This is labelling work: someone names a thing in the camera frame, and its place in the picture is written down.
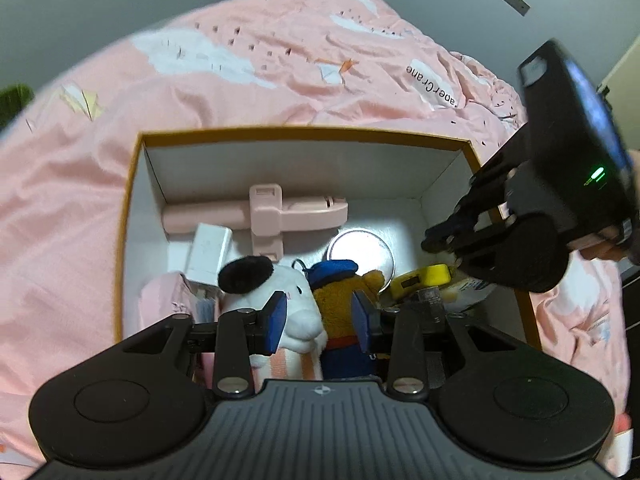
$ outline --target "logo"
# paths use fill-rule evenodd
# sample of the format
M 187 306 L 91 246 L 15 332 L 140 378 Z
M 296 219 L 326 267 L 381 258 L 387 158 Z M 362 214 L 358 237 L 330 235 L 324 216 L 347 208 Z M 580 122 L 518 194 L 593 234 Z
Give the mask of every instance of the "logo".
M 316 386 L 313 389 L 313 391 L 315 394 L 318 394 L 319 396 L 325 396 L 325 395 L 329 395 L 333 390 L 323 384 L 322 386 Z

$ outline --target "metal bolt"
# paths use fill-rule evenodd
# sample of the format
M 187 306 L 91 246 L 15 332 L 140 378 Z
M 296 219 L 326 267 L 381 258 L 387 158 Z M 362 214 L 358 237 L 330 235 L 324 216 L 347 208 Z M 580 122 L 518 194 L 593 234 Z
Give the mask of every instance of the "metal bolt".
M 249 387 L 242 377 L 225 377 L 218 381 L 218 389 L 226 394 L 241 394 Z
M 421 392 L 424 383 L 415 377 L 400 377 L 394 381 L 394 390 L 402 394 L 414 395 Z

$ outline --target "ribbed rubber surface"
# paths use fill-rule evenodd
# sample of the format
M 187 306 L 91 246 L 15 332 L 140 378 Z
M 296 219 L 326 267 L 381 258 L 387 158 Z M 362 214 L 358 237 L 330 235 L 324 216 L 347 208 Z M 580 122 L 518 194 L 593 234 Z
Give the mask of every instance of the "ribbed rubber surface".
M 128 470 L 52 462 L 37 480 L 598 480 L 594 463 L 516 472 L 455 446 L 429 410 L 389 399 L 376 383 L 270 381 L 250 400 L 224 402 L 185 447 Z

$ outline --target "pink bedsheet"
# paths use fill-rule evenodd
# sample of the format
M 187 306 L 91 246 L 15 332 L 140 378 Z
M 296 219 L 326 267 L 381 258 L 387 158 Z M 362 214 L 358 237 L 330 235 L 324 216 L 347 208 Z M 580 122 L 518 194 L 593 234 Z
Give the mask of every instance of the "pink bedsheet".
M 139 131 L 366 124 L 470 139 L 486 161 L 525 120 L 512 87 L 381 0 L 227 0 L 60 76 L 0 146 L 0 462 L 9 450 L 42 460 L 27 421 L 34 391 L 114 342 L 116 232 Z M 572 311 L 560 298 L 539 302 L 539 319 Z M 620 310 L 619 294 L 608 308 Z M 564 351 L 575 332 L 550 319 L 546 349 L 582 365 Z M 607 374 L 623 409 L 628 368 Z M 0 477 L 30 470 L 0 464 Z
M 552 290 L 532 294 L 543 350 L 595 377 L 624 413 L 630 377 L 617 266 L 571 254 Z

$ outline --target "pink blanket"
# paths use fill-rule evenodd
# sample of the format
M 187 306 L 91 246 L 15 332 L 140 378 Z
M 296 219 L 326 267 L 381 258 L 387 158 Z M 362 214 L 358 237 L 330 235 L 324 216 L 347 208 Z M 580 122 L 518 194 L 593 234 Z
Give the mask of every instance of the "pink blanket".
M 42 460 L 27 421 L 34 391 L 114 343 L 116 232 L 139 131 L 366 124 L 470 139 L 486 161 L 525 120 L 512 87 L 381 0 L 227 0 L 60 76 L 0 146 L 0 477 L 31 471 L 1 462 Z M 539 318 L 558 302 L 572 311 L 563 298 L 539 304 Z M 619 316 L 619 294 L 608 307 Z M 575 334 L 550 319 L 547 349 L 564 349 Z M 628 368 L 607 374 L 622 399 Z
M 531 295 L 543 350 L 604 384 L 616 414 L 625 411 L 630 377 L 621 294 L 614 263 L 576 251 L 557 286 Z

